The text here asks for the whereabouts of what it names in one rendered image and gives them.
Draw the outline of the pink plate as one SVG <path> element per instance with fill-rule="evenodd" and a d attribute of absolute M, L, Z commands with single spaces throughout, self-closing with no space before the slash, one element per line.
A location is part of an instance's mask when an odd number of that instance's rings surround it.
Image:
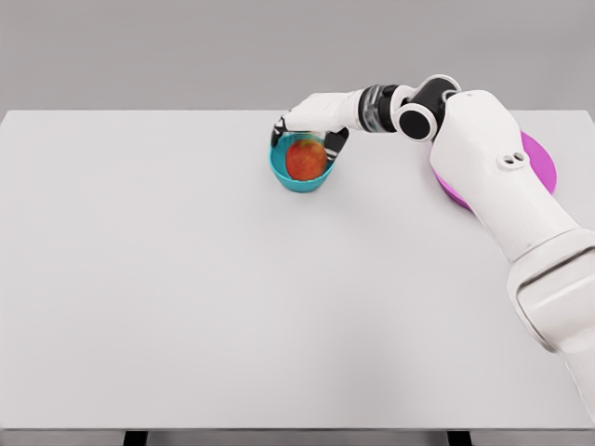
<path fill-rule="evenodd" d="M 525 132 L 521 132 L 522 135 L 522 144 L 524 152 L 530 158 L 530 165 L 534 170 L 535 174 L 544 185 L 544 187 L 548 190 L 550 194 L 553 194 L 558 181 L 557 170 L 555 164 L 550 157 L 549 153 L 545 150 L 545 148 L 537 142 L 534 138 L 526 134 Z M 437 178 L 441 188 L 443 191 L 457 204 L 461 205 L 462 207 L 470 210 L 468 204 L 464 201 L 462 196 L 452 188 L 445 180 L 443 180 L 438 173 L 433 170 L 434 176 Z"/>

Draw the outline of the red apple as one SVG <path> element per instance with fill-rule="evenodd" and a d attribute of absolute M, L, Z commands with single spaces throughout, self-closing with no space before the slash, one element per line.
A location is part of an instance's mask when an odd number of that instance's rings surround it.
<path fill-rule="evenodd" d="M 292 143 L 285 155 L 287 174 L 300 181 L 320 177 L 326 168 L 324 146 L 312 139 L 299 139 Z"/>

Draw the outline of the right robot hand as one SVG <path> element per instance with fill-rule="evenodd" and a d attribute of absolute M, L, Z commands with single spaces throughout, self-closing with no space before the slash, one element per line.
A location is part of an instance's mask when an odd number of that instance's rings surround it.
<path fill-rule="evenodd" d="M 281 116 L 271 132 L 275 147 L 285 133 L 323 133 L 327 162 L 332 164 L 351 130 L 363 130 L 359 121 L 362 89 L 347 93 L 314 93 Z"/>

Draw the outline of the blue bowl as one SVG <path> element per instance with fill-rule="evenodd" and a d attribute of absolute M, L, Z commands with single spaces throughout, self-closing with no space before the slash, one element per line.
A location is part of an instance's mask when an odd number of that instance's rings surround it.
<path fill-rule="evenodd" d="M 324 137 L 322 134 L 308 133 L 308 132 L 286 132 L 284 133 L 275 146 L 270 146 L 269 149 L 269 165 L 271 171 L 277 180 L 288 190 L 298 193 L 312 192 L 320 188 L 333 170 L 332 164 L 327 164 L 324 172 L 309 180 L 297 180 L 289 176 L 286 170 L 285 158 L 289 147 L 299 140 L 311 140 L 317 143 L 323 143 Z"/>

